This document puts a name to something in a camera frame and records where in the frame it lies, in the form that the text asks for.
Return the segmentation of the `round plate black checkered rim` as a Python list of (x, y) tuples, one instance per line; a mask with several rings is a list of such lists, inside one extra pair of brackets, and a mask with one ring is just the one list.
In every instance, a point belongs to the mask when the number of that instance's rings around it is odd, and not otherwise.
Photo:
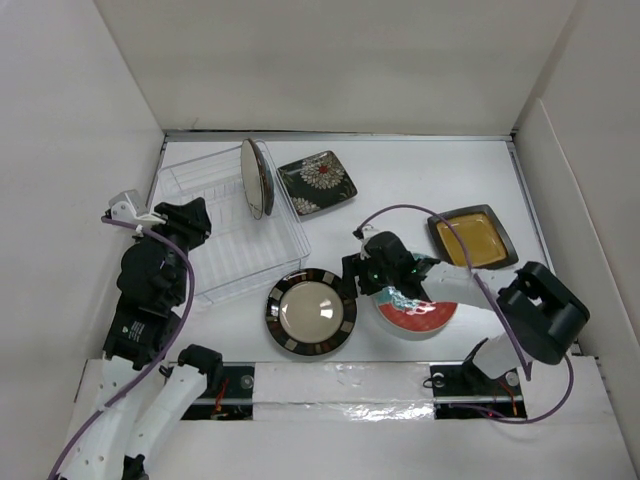
[(265, 324), (284, 351), (303, 357), (339, 350), (354, 331), (357, 303), (332, 272), (306, 268), (281, 278), (270, 290)]

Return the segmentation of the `blue round plate brown rim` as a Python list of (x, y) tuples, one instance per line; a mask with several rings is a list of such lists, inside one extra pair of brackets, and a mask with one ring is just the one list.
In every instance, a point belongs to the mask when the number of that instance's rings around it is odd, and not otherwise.
[(261, 148), (258, 146), (257, 143), (254, 143), (254, 145), (255, 145), (254, 150), (256, 151), (256, 156), (260, 160), (264, 170), (263, 210), (265, 215), (270, 216), (273, 212), (273, 207), (275, 202), (275, 187), (274, 187), (273, 175), (263, 151), (261, 150)]

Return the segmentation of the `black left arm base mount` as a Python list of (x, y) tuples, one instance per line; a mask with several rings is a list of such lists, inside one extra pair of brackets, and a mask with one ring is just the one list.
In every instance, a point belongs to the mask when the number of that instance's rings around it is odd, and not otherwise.
[(226, 363), (218, 386), (198, 397), (184, 421), (244, 421), (253, 419), (254, 363)]

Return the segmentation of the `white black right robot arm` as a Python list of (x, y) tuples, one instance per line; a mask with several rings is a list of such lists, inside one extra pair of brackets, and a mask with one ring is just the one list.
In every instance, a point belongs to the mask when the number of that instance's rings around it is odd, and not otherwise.
[(389, 231), (362, 237), (359, 252), (342, 258), (350, 298), (392, 287), (409, 300), (456, 303), (493, 312), (502, 334), (480, 341), (464, 361), (462, 381), (484, 393), (508, 371), (538, 361), (559, 364), (590, 319), (585, 304), (545, 265), (515, 271), (455, 266), (410, 252)]

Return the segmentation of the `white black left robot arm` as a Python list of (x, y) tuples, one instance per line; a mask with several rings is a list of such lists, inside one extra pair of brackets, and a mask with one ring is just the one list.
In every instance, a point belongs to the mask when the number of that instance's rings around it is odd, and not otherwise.
[(52, 479), (148, 478), (193, 402), (223, 388), (223, 357), (214, 350), (191, 344), (174, 365), (164, 363), (194, 301), (188, 255), (212, 230), (204, 199), (148, 209), (137, 191), (125, 191), (101, 221), (129, 230), (134, 242), (120, 262), (92, 412), (59, 454)]

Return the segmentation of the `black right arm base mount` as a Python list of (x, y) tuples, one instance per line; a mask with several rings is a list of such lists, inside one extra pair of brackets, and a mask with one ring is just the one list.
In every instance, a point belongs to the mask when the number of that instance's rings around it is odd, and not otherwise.
[(436, 363), (430, 365), (423, 387), (433, 395), (437, 420), (528, 417), (515, 369), (489, 379), (467, 373), (458, 363)]

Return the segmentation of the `cream round plate tree design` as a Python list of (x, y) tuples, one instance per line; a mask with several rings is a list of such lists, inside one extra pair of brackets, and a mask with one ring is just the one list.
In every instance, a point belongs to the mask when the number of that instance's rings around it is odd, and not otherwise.
[(264, 162), (252, 139), (245, 139), (241, 145), (241, 174), (251, 216), (260, 220), (267, 210), (268, 185)]

